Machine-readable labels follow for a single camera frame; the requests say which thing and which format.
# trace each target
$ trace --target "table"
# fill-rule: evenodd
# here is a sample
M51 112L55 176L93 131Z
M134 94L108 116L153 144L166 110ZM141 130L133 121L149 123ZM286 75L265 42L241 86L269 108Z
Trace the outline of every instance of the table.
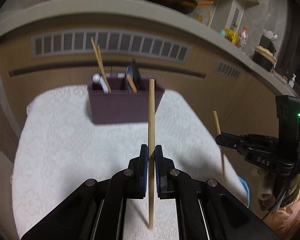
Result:
M109 179L127 168L147 144L147 123L94 125L87 86L49 90L28 106L16 153L12 204L21 238L88 178ZM219 147L183 97L167 90L156 118L156 144L194 179L221 181ZM246 192L225 160L227 188L242 202ZM148 230L148 195L128 200L124 239L178 239L174 200L154 199L154 230Z

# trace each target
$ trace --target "pink clothing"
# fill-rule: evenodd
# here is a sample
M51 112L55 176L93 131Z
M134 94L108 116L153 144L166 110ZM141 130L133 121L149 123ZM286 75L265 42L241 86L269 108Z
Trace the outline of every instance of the pink clothing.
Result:
M292 203L271 212L266 218L266 224L281 240L289 240L300 227L300 191Z

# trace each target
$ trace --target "wooden stick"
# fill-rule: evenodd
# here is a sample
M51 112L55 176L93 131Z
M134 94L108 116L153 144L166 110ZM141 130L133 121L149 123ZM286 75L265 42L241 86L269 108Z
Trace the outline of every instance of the wooden stick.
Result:
M149 147L149 228L153 229L154 205L154 148L155 148L155 107L154 107L154 79L149 80L149 116L148 116L148 147Z
M219 119L218 119L218 113L216 111L213 111L213 116L214 116L216 132L219 135L219 134L221 134L221 130L220 130L220 124L219 124ZM222 150L222 146L220 146L220 152L221 152L221 163L222 163L222 180L223 180L222 183L225 186L225 184L226 184L225 166L224 166L224 153L223 153L223 150Z
M134 84L133 79L129 74L127 75L127 80L128 80L129 86L132 88L133 93L137 93L138 92L137 87Z
M99 65L99 68L100 68L100 71L101 71L101 75L102 75L103 79L105 80L105 83L107 85L109 93L111 93L111 88L110 88L109 82L108 82L106 74L105 74L105 69L103 68L102 57L101 57L101 52L100 52L100 46L97 45L97 48L96 48L96 46L94 44L94 40L93 40L92 37L91 37L91 44L92 44L92 47L93 47L94 54L97 58L97 62L98 62L98 65Z

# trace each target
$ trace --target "purple box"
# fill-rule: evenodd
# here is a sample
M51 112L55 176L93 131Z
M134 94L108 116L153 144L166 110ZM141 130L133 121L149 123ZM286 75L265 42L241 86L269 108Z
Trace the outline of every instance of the purple box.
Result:
M92 78L88 82L91 120L94 124L136 123L148 121L149 79L142 78L146 91L129 93L124 78L113 74L107 78L111 93L106 94L100 86L92 89ZM155 111L159 107L164 89L154 81Z

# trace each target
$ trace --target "silver bolt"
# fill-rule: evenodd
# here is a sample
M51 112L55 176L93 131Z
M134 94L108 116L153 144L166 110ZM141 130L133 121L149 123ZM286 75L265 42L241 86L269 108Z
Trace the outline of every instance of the silver bolt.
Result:
M218 185L218 182L215 179L209 179L208 185L211 187L215 187L216 185Z
M86 185L87 185L88 187L93 186L95 183L96 183L96 181L95 181L94 179L87 179L87 180L86 180Z
M123 171L123 174L126 175L126 176L131 176L133 174L133 170L131 170L131 169L125 169Z
M178 169L172 169L172 170L170 171L170 174L171 174L172 176L178 176L178 175L180 174L180 171L179 171Z

